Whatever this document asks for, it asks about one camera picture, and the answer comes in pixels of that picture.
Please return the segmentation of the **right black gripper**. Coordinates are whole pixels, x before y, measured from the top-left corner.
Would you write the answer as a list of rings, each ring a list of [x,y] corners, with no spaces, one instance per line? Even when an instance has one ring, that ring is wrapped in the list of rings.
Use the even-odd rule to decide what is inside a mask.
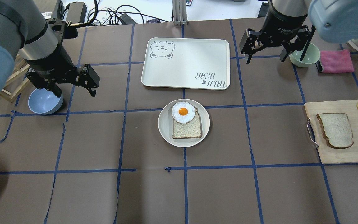
[[[292,17],[287,16],[276,9],[269,9],[264,19],[263,27],[260,31],[247,29],[240,41],[240,53],[247,57],[247,64],[253,54],[262,51],[267,47],[280,47],[280,61],[294,51],[301,51],[300,61],[303,61],[310,45],[311,39],[316,31],[314,26],[309,29],[304,25],[306,15]]]

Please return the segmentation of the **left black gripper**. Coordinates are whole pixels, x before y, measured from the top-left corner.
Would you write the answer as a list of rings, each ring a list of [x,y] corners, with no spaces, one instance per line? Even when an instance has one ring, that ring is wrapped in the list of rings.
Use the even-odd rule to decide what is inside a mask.
[[[100,77],[90,64],[81,67],[73,65],[69,56],[49,56],[39,60],[26,60],[32,69],[26,74],[30,82],[38,89],[48,88],[57,98],[62,91],[58,84],[70,83],[86,88],[92,97],[96,96]]]

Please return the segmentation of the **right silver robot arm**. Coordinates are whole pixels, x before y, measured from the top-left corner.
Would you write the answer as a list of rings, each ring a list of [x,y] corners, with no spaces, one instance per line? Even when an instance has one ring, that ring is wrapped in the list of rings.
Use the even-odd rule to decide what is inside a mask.
[[[250,63],[255,53],[283,46],[282,62],[295,51],[303,60],[315,32],[329,43],[358,39],[358,0],[270,0],[262,29],[244,32],[241,54]]]

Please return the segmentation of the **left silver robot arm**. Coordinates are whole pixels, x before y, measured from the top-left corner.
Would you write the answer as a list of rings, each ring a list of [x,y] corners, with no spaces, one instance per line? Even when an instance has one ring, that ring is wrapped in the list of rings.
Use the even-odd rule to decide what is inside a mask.
[[[58,84],[70,83],[94,97],[100,77],[89,64],[77,68],[62,45],[65,38],[75,37],[77,28],[90,24],[46,20],[32,0],[0,0],[0,91],[19,55],[30,67],[26,77],[35,88],[60,97]]]

